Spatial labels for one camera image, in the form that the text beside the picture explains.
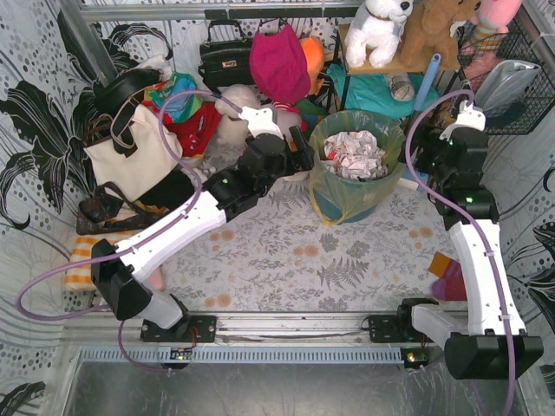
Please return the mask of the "yellow plastic trash bag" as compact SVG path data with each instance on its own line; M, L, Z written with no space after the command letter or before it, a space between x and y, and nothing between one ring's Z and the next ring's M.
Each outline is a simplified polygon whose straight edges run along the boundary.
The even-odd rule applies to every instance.
M344 110L313 130L309 192L326 225L366 218L395 189L406 165L398 160L405 136L397 121L366 110Z

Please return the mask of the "teal plastic trash bin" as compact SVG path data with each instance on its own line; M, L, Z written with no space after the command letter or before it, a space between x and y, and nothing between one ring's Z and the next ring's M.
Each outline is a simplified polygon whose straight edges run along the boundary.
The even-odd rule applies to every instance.
M330 189L309 186L316 214L326 225L355 223L367 218L396 188L393 184L339 184Z

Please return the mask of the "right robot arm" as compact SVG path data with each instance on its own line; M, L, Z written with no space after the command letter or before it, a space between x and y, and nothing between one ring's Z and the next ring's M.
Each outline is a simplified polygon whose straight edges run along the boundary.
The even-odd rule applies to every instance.
M540 337L528 334L508 284L497 205L481 184L487 142L476 128L444 134L420 127L411 144L415 168L437 193L434 206L459 258L467 323L424 298L403 300L397 320L409 340L429 339L443 350L456 380L518 379L544 353Z

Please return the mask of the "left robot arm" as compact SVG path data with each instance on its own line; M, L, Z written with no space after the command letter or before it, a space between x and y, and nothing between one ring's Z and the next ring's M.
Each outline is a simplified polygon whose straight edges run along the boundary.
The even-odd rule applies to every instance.
M222 224L255 207L278 179L314 166L314 151L299 127L291 142L271 133L248 140L236 164L214 173L178 209L131 238L92 249L92 281L117 320L142 319L145 342L197 341L193 317L176 296L147 279L169 257Z

